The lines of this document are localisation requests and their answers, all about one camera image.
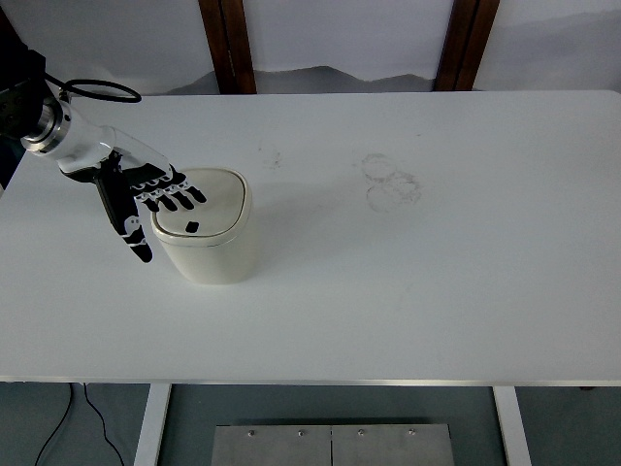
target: white container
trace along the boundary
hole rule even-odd
[[[207,196],[207,203],[191,211],[162,209],[153,213],[153,232],[188,280],[202,284],[239,282],[258,255],[247,181],[226,168],[183,172]]]

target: robotic arm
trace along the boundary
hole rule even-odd
[[[114,230],[144,262],[152,258],[135,201],[157,212],[191,210],[207,201],[161,153],[111,126],[83,118],[45,83],[45,59],[24,44],[2,50],[10,74],[0,78],[0,136],[56,161],[63,175],[94,183]]]

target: container lid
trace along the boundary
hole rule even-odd
[[[235,238],[249,215],[250,190],[239,173],[225,168],[184,170],[207,197],[191,211],[161,209],[153,213],[153,231],[166,243],[179,246],[216,246]]]

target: metal plate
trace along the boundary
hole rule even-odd
[[[218,426],[212,466],[454,466],[446,424]]]
[[[330,466],[329,425],[217,426],[212,466]]]
[[[334,466],[454,466],[446,424],[335,425]]]

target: black wire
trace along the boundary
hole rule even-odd
[[[68,92],[73,92],[74,94],[81,95],[82,97],[88,97],[91,99],[97,100],[105,100],[108,102],[124,102],[128,104],[137,104],[143,97],[136,92],[131,87],[127,87],[126,85],[122,85],[119,83],[112,83],[110,81],[102,81],[102,80],[69,80],[64,83],[63,81],[55,78],[54,76],[46,73],[46,80],[50,83],[56,84],[60,87],[61,90],[65,90]],[[108,95],[108,94],[100,94],[98,92],[90,92],[88,90],[80,89],[76,87],[77,85],[101,85],[103,87],[111,87],[112,89],[121,90],[126,92],[127,96],[121,95]]]
[[[114,444],[108,439],[108,435],[106,434],[106,421],[104,421],[104,417],[101,415],[99,410],[97,408],[95,408],[95,405],[93,405],[90,402],[90,400],[88,399],[88,393],[86,392],[86,383],[84,384],[84,398],[86,398],[86,403],[88,403],[90,405],[90,407],[93,410],[95,410],[95,413],[97,413],[97,415],[99,415],[99,418],[101,419],[101,423],[104,426],[104,439],[106,439],[106,442],[108,442],[108,445],[110,445],[114,449],[114,451],[116,452],[116,455],[118,456],[118,459],[120,460],[121,466],[125,466],[125,463],[123,462],[123,458],[121,457],[120,453],[118,452],[118,449],[116,449]]]
[[[37,460],[35,461],[35,466],[37,466],[37,464],[39,463],[39,459],[41,459],[41,455],[43,454],[44,450],[48,446],[49,441],[56,434],[56,432],[58,431],[62,423],[65,421],[67,414],[69,413],[69,408],[71,408],[71,403],[74,400],[74,389],[70,383],[68,383],[68,385],[69,385],[69,403],[67,403],[67,409],[65,410],[65,414],[62,416],[62,419],[60,419],[60,422],[58,422],[58,425],[56,425],[56,428],[54,429],[54,431],[51,433],[51,435],[48,437],[46,442],[43,444],[43,446],[39,450],[39,454],[37,455]]]

